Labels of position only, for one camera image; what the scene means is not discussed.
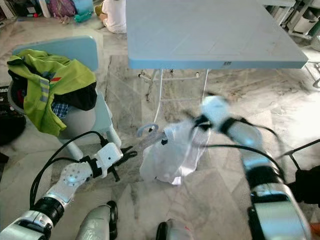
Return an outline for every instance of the shoe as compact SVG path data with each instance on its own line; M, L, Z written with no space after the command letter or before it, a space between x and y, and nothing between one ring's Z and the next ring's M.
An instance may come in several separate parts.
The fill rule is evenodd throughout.
M101 5L96 6L96 7L94 8L94 11L95 11L95 14L99 17L100 14L102 14L102 7L101 7Z

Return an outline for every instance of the clothing pile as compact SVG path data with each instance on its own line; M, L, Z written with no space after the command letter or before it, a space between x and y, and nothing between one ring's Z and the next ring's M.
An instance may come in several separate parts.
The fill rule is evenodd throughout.
M88 111L96 105L96 76L76 59L25 49L7 65L12 99L40 132L59 136L69 106Z

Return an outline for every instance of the light blue chair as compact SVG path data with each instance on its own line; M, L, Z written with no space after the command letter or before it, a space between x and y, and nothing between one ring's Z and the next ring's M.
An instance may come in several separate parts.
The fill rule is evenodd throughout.
M77 59L93 72L98 69L97 44L91 36L67 37L21 45L13 50L13 55L24 49L41 50L49 54L66 56L69 59ZM24 112L13 102L10 94L8 98L10 104L17 111ZM72 139L81 133L97 131L101 134L106 134L109 142L113 142L120 147L122 143L113 127L111 118L112 113L105 102L103 94L97 91L96 104L92 110L83 111L75 107L69 108L67 117L62 120L67 127L61 132L58 139L65 143L68 139ZM73 142L68 145L68 150L77 160L83 157L82 151Z

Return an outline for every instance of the white shirt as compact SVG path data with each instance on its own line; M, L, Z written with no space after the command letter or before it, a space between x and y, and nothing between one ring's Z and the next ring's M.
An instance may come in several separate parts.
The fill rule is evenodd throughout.
M104 0L102 12L107 14L103 24L110 32L115 34L125 34L127 32L126 0Z

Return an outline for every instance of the backpack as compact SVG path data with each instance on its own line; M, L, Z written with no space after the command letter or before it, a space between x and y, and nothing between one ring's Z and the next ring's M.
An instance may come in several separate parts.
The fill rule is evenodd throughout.
M48 8L55 18L71 17L76 14L75 4L72 0L50 0Z

